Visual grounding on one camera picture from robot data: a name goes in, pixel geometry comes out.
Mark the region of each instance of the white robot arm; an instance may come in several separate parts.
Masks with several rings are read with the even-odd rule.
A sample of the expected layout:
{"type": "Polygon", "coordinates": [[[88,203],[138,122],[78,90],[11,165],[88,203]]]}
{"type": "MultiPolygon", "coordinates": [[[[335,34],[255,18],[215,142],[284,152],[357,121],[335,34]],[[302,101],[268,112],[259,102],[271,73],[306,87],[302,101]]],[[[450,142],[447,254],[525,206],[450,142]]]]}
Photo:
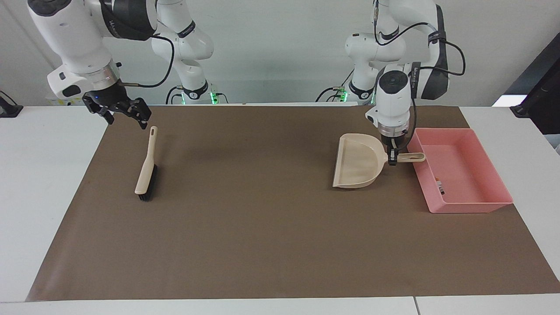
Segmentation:
{"type": "Polygon", "coordinates": [[[445,24],[440,6],[432,0],[376,0],[374,6],[374,34],[354,34],[347,40],[346,50],[354,60],[354,72],[358,75],[354,74],[345,90],[348,100],[362,104],[370,103],[375,94],[375,106],[366,113],[366,118],[379,129],[382,142],[388,146],[389,164],[396,165],[399,151],[407,145],[404,139],[410,130],[411,103],[414,104],[414,99],[435,100],[442,96],[449,85],[449,73],[455,73],[449,72],[447,66],[445,24]],[[402,58],[405,45],[400,26],[406,27],[402,33],[416,28],[425,34],[430,59],[390,64],[381,71],[375,70],[371,67],[373,61],[402,58]]]}
{"type": "Polygon", "coordinates": [[[144,129],[151,111],[131,100],[103,36],[147,40],[157,26],[156,0],[27,0],[29,13],[63,64],[47,78],[59,98],[83,95],[91,113],[109,124],[111,112],[138,121],[144,129]]]}
{"type": "MultiPolygon", "coordinates": [[[[212,39],[191,18],[185,0],[158,0],[157,14],[160,27],[168,28],[160,36],[172,40],[175,45],[173,68],[181,80],[183,98],[187,104],[210,103],[211,84],[197,61],[212,56],[212,39]]],[[[152,49],[161,58],[171,62],[170,47],[166,43],[152,40],[152,49]]]]}

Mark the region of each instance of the white table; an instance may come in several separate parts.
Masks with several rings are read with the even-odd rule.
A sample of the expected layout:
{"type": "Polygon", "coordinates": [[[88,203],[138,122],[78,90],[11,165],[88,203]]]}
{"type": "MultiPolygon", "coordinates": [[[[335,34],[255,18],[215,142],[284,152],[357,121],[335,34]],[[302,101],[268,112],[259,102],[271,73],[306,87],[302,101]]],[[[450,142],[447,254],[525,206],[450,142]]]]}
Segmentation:
{"type": "MultiPolygon", "coordinates": [[[[507,108],[461,110],[559,277],[560,156],[530,120],[507,108]]],[[[16,119],[0,120],[0,314],[414,315],[417,307],[422,315],[558,314],[560,294],[22,303],[105,128],[83,107],[27,107],[16,119]]]]}

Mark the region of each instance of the black bristles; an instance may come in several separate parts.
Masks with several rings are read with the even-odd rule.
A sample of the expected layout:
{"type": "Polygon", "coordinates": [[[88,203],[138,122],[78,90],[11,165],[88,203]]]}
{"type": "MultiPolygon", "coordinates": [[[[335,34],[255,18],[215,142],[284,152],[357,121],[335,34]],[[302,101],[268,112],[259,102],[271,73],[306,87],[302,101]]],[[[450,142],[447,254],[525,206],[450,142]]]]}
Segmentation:
{"type": "Polygon", "coordinates": [[[157,165],[153,166],[152,177],[150,178],[150,185],[148,185],[148,191],[145,194],[139,194],[140,200],[150,201],[152,198],[153,186],[156,181],[157,165]]]}

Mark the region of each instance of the dustpan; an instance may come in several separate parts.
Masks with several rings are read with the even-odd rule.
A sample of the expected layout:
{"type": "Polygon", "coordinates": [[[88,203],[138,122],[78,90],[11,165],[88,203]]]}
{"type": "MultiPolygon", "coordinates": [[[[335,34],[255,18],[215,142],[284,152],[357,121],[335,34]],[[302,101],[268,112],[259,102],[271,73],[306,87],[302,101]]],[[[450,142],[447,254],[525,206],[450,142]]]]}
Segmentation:
{"type": "MultiPolygon", "coordinates": [[[[397,162],[424,162],[423,153],[401,153],[397,162]]],[[[333,187],[356,189],[370,185],[389,161],[379,139],[360,133],[340,137],[333,187]]]]}

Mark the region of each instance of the pink tray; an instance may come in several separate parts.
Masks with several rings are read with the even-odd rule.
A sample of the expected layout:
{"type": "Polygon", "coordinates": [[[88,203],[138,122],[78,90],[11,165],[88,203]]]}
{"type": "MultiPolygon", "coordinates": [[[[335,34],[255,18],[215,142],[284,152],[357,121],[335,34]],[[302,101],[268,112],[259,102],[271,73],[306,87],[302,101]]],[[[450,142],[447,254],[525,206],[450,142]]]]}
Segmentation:
{"type": "Polygon", "coordinates": [[[408,150],[426,155],[414,168],[430,212],[488,213],[513,203],[472,129],[417,128],[408,150]]]}

